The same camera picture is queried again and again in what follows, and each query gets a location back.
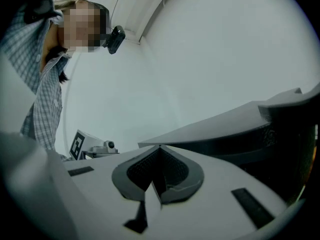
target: dark hair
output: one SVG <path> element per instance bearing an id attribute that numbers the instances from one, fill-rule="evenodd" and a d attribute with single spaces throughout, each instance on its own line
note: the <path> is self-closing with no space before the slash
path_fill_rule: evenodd
<path id="1" fill-rule="evenodd" d="M 61 46 L 56 46 L 54 48 L 52 48 L 49 52 L 49 54 L 45 57 L 45 63 L 48 63 L 48 61 L 50 61 L 53 58 L 56 58 L 58 53 L 64 51 L 66 52 L 68 49 L 65 49 Z M 61 72 L 61 74 L 59 75 L 59 82 L 60 84 L 65 83 L 66 81 L 68 81 L 68 77 L 66 76 L 65 72 Z"/>

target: curved edge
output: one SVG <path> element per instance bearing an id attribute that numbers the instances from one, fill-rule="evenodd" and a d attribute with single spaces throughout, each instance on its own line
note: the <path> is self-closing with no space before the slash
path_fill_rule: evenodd
<path id="1" fill-rule="evenodd" d="M 198 191 L 205 180 L 205 174 L 202 167 L 189 158 L 169 149 L 167 146 L 162 145 L 160 148 L 162 151 L 169 153 L 174 158 L 183 162 L 188 167 L 189 172 L 191 172 L 188 173 L 188 176 L 184 181 L 162 193 L 160 197 L 162 204 L 188 200 Z"/>
<path id="2" fill-rule="evenodd" d="M 282 214 L 280 214 L 267 225 L 251 234 L 237 238 L 237 240 L 268 240 L 275 238 L 297 215 L 297 213 L 303 207 L 305 201 L 305 199 L 302 199 L 292 204 Z"/>
<path id="3" fill-rule="evenodd" d="M 319 113 L 320 83 L 302 94 L 299 88 L 281 92 L 258 104 L 262 118 L 268 122 L 291 123 L 299 119 L 313 124 Z"/>
<path id="4" fill-rule="evenodd" d="M 63 114 L 62 114 L 62 134 L 63 134 L 63 144 L 64 144 L 64 149 L 65 149 L 65 154 L 69 154 L 69 146 L 68 146 L 68 139 L 67 139 L 67 126 L 66 126 L 66 117 L 67 117 L 67 107 L 68 107 L 68 97 L 69 97 L 69 91 L 70 91 L 70 86 L 72 84 L 72 78 L 75 73 L 75 69 L 78 65 L 79 59 L 81 57 L 81 52 L 79 53 L 78 57 L 76 58 L 76 61 L 73 65 L 73 68 L 71 70 L 70 74 L 70 80 L 69 83 L 66 86 L 66 91 L 65 91 L 65 96 L 64 96 L 64 102 L 63 102 Z"/>
<path id="5" fill-rule="evenodd" d="M 133 183 L 128 175 L 128 169 L 141 161 L 142 159 L 148 157 L 153 152 L 156 152 L 159 149 L 159 146 L 154 146 L 153 148 L 143 152 L 140 155 L 137 155 L 131 158 L 128 161 L 125 161 L 119 164 L 112 172 L 111 179 L 114 186 L 119 190 L 121 195 L 126 199 L 134 201 L 145 201 L 145 191 Z"/>

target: white wall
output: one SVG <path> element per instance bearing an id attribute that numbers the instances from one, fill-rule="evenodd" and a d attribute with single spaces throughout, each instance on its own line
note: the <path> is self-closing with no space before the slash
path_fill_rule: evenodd
<path id="1" fill-rule="evenodd" d="M 180 127 L 320 82 L 319 41 L 293 0 L 165 0 L 141 46 Z"/>
<path id="2" fill-rule="evenodd" d="M 66 102 L 55 142 L 61 154 L 68 153 L 77 129 L 114 141 L 123 153 L 178 128 L 140 45 L 124 41 L 114 55 L 107 49 L 75 53 L 65 73 L 70 81 L 62 85 Z"/>
<path id="3" fill-rule="evenodd" d="M 320 45 L 292 0 L 165 0 L 141 45 L 76 53 L 56 150 L 77 129 L 120 152 L 253 100 L 320 82 Z"/>

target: white ceiling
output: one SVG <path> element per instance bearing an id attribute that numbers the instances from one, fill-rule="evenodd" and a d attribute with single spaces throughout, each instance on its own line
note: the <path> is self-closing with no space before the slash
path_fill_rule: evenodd
<path id="1" fill-rule="evenodd" d="M 151 16 L 162 0 L 88 0 L 99 3 L 110 11 L 112 27 L 120 25 L 124 28 L 126 39 L 136 44 L 148 24 Z"/>

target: small camera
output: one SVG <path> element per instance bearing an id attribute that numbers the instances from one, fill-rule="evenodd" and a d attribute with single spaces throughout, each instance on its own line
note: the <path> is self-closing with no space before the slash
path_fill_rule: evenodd
<path id="1" fill-rule="evenodd" d="M 86 159 L 86 156 L 89 158 L 101 158 L 119 154 L 119 152 L 113 141 L 103 141 L 81 130 L 77 130 L 69 154 L 75 160 L 83 160 Z"/>
<path id="2" fill-rule="evenodd" d="M 103 47 L 107 47 L 110 54 L 115 54 L 125 38 L 126 33 L 123 27 L 116 26 Z"/>

